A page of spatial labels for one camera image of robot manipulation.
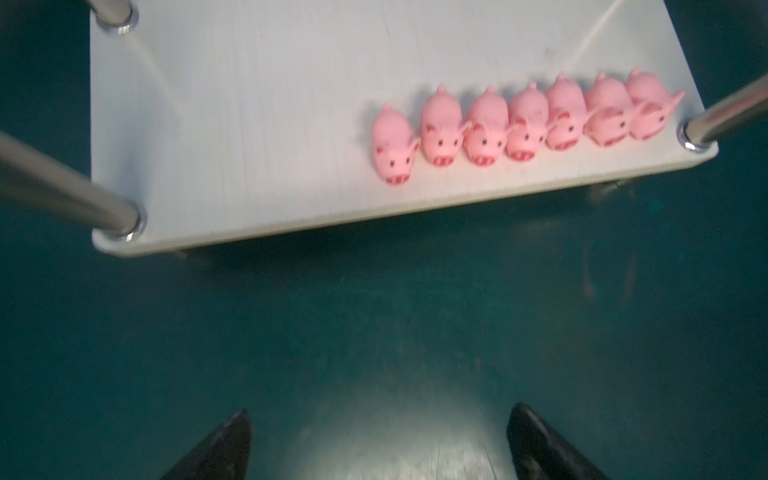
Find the toy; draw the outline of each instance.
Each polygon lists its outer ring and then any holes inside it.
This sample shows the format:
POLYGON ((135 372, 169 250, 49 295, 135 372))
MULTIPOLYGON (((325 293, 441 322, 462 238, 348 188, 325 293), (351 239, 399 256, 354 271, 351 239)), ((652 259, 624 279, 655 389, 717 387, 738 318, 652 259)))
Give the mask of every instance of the toy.
POLYGON ((510 134, 507 136, 507 155, 512 160, 531 160, 549 133, 549 102, 535 83, 509 102, 510 134))
POLYGON ((464 138, 469 160, 479 167, 493 165, 504 152, 510 132, 507 102, 490 86, 469 106, 467 120, 472 123, 464 138))
POLYGON ((559 74, 545 95, 549 102, 547 146, 555 151, 573 148, 589 119, 584 92, 578 83, 568 80, 565 74, 559 74))
POLYGON ((438 167, 453 163, 472 124, 462 121, 462 106, 445 91, 445 85, 422 108, 422 149, 427 161, 438 167))
POLYGON ((373 157, 379 175, 390 185, 404 184, 411 177, 421 141, 400 112, 384 104, 371 127, 373 157))
POLYGON ((630 123, 629 133, 635 140, 648 140, 667 126, 667 119, 685 96, 685 90, 667 93, 658 77, 635 68, 624 84, 632 102, 643 107, 630 123))
POLYGON ((627 136, 637 106, 621 81, 601 73, 584 99, 591 113, 584 132, 594 143, 611 147, 627 136))

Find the dark green surface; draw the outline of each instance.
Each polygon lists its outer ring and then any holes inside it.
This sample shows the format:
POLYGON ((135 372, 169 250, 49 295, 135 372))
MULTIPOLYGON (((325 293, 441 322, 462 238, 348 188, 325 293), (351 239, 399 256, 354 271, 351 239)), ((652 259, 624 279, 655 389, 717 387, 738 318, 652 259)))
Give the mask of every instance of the dark green surface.
MULTIPOLYGON (((87 172, 88 13, 7 1, 0 129, 87 172)), ((748 2, 667 4, 705 104, 768 70, 748 2)), ((187 261, 106 257, 3 204, 0 478, 154 479, 241 406, 251 478, 289 478, 307 432, 354 441, 345 408, 434 395, 471 399, 499 435, 525 401, 616 480, 765 478, 766 136, 596 210, 547 194, 187 261)))

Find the pink pig toy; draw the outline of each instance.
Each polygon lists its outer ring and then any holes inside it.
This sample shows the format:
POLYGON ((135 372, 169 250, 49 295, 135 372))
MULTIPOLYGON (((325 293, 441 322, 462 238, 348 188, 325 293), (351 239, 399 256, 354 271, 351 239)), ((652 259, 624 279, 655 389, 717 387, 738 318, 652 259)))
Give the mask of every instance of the pink pig toy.
POLYGON ((578 83, 568 80, 565 74, 559 74, 545 95, 549 101, 547 146, 555 151, 573 148, 589 119, 584 92, 578 83))
POLYGON ((371 127, 373 157, 379 175, 390 185, 404 184, 411 177, 421 141, 413 136, 408 120, 390 104, 371 127))
POLYGON ((547 137, 549 102, 532 83, 509 102, 507 155, 512 160, 531 160, 547 137))
POLYGON ((472 130, 464 139, 464 149, 469 160, 480 167, 493 165, 504 152, 509 127, 507 102, 488 87, 469 106, 467 120, 472 122, 472 130))
POLYGON ((667 126, 667 119, 685 96, 685 90, 672 95, 664 90, 658 77, 635 68, 624 84, 632 102, 642 104, 629 126, 635 140, 648 140, 667 126))
POLYGON ((452 164, 471 126, 462 121, 462 106, 445 91, 445 85, 437 87, 422 108, 422 148, 427 160, 438 167, 452 164))
POLYGON ((600 147, 611 147, 622 141, 641 107, 632 103, 623 83, 605 73, 598 75, 584 99, 592 114, 584 132, 600 147))

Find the pig's body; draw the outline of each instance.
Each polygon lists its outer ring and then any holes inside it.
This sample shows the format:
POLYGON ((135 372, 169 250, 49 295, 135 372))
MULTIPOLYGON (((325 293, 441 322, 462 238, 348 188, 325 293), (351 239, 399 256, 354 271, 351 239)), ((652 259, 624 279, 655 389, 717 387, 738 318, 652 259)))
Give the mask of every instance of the pig's body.
POLYGON ((371 127, 373 159, 381 178, 390 185, 404 184, 411 177, 419 139, 411 126, 392 105, 384 104, 371 127))
POLYGON ((509 102, 510 134, 507 155, 512 160, 531 160, 549 132, 549 102, 536 84, 530 84, 509 102))
POLYGON ((648 140, 661 132, 667 126, 667 119, 685 96, 685 90, 670 94, 656 75, 638 69, 629 74, 624 86, 632 102, 642 105, 629 127, 629 133, 635 140, 648 140))
POLYGON ((429 163, 446 167, 462 149, 471 127, 462 118, 462 106, 440 85, 422 108, 422 149, 429 163))
POLYGON ((467 120, 472 123, 464 139, 469 160, 479 167, 493 165, 504 152, 510 131, 507 102, 495 88, 488 87, 470 105, 467 120))
POLYGON ((621 81, 601 73, 584 99, 592 114, 584 132, 594 143, 611 147, 627 136, 636 107, 621 81))
POLYGON ((578 143, 589 119, 584 92, 578 83, 559 74, 545 95, 549 103, 547 146, 555 151, 569 150, 578 143))

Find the white tabletop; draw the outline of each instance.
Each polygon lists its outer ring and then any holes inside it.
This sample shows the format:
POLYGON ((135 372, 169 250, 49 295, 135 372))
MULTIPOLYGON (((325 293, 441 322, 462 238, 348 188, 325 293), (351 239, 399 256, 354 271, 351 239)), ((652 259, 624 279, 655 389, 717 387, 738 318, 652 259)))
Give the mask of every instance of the white tabletop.
POLYGON ((682 118, 703 110, 663 0, 134 0, 135 31, 91 26, 95 183, 136 200, 133 256, 692 167, 682 118), (461 100, 495 84, 507 98, 565 71, 656 73, 687 90, 666 131, 601 149, 586 138, 526 164, 423 159, 392 187, 372 164, 383 102, 414 128, 438 84, 461 100))

